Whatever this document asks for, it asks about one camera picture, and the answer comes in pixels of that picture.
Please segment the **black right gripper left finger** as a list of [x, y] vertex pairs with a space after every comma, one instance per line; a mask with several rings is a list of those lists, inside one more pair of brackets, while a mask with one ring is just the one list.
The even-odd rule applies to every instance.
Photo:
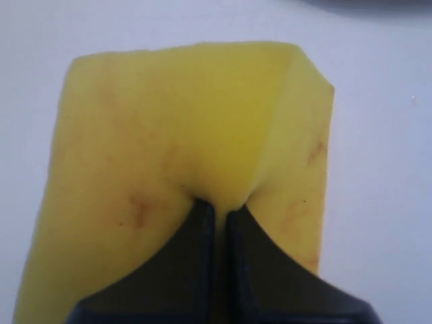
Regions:
[[198, 200], [161, 250], [79, 301], [67, 323], [207, 323], [214, 236], [214, 209]]

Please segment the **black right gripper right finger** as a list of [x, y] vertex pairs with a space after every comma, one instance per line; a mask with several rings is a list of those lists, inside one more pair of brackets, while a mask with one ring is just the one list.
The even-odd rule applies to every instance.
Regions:
[[368, 302], [288, 256], [247, 207], [227, 216], [226, 239], [231, 323], [381, 323]]

